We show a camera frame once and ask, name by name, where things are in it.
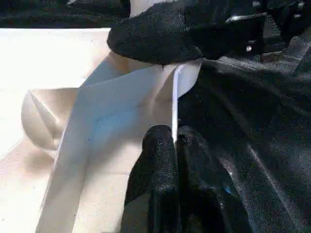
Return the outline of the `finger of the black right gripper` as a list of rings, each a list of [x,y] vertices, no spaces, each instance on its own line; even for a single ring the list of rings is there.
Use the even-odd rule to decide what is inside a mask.
[[[260,39],[266,13],[251,0],[157,3],[112,27],[107,43],[123,57],[167,65],[216,60]]]

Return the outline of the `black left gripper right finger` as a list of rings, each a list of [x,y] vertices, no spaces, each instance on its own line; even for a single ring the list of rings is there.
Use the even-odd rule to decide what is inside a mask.
[[[248,213],[232,178],[195,129],[179,129],[177,155],[184,231],[251,233]]]

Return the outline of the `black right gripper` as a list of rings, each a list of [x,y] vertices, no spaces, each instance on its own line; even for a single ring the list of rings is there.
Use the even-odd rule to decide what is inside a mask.
[[[281,51],[311,26],[309,0],[247,0],[226,25],[235,34],[235,56]]]

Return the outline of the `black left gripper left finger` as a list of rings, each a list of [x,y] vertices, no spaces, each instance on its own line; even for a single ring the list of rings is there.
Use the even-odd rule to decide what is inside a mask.
[[[180,232],[178,162],[167,125],[151,127],[126,189],[122,233]]]

